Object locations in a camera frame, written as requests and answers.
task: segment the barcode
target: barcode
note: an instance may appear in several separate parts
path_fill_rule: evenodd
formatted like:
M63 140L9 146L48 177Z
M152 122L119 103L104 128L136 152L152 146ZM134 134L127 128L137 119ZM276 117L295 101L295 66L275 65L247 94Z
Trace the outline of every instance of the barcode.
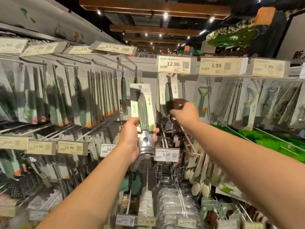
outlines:
M182 62L182 68L188 69L190 67L190 62Z
M128 52L128 51L129 51L129 48L123 47L123 48L121 49L121 51Z
M177 153L173 153L173 159L176 159L178 157Z
M231 62L225 62L224 63L224 70L230 70L231 69Z

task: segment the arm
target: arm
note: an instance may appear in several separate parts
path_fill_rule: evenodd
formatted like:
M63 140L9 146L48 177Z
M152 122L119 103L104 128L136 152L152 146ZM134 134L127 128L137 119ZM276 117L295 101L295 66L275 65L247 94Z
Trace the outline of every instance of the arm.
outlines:
M303 163L202 123L192 103L175 101L184 107L171 114L254 206L279 228L304 227Z
M124 125L115 149L36 229L101 229L112 208L128 167L137 159L136 124Z

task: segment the price tag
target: price tag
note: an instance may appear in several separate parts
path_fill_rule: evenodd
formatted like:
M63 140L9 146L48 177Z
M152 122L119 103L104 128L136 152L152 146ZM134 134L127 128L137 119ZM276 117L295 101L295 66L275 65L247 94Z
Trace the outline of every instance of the price tag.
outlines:
M67 44L67 42L52 42L28 46L20 57L61 53L66 48Z
M191 73L191 57L181 56L158 56L158 72L161 73Z
M179 149L156 148L155 161L158 162L178 162Z
M237 220L222 220L217 221L218 229L237 229Z
M58 153L88 155L89 142L58 141Z
M138 221L137 221L136 225L154 227L154 226L156 226L156 218L150 218L150 217L139 218L138 217Z
M27 154L55 155L56 141L29 141Z
M106 43L95 41L90 49L100 50L100 51L109 51L114 53L126 54L126 55L135 55L137 47L125 46L122 44Z
M116 147L116 144L102 144L101 157L105 158Z
M89 46L69 46L63 54L80 54L80 55L100 55L100 54L106 54L102 51L97 51L90 49Z
M276 59L258 59L253 58L253 75L268 77L284 77L287 61Z
M264 229L265 226L262 223L244 222L245 229Z
M28 150L29 138L23 136L0 136L0 148Z
M196 228L196 224L197 224L196 219L178 218L178 222L177 222L177 226L188 227L188 228Z
M20 54L28 42L27 39L0 38L0 53Z
M116 225L133 227L135 225L134 215L116 215Z
M246 73L248 58L201 57L200 75L240 75Z

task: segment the right hand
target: right hand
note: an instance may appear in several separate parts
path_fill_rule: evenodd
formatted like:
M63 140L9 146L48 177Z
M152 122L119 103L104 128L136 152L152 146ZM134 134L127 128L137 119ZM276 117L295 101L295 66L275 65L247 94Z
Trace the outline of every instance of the right hand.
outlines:
M171 110L170 114L176 118L178 123L184 128L186 134L192 135L192 129L199 122L199 112L194 104L185 99L174 99L174 104L181 104L181 110Z

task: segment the forearm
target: forearm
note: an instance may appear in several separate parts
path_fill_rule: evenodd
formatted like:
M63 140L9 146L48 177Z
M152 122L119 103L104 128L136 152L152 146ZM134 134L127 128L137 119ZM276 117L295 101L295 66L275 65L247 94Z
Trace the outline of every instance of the forearm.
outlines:
M194 124L191 134L266 216L284 229L303 226L304 164L208 124Z
M130 164L126 150L117 145L37 229L101 229Z

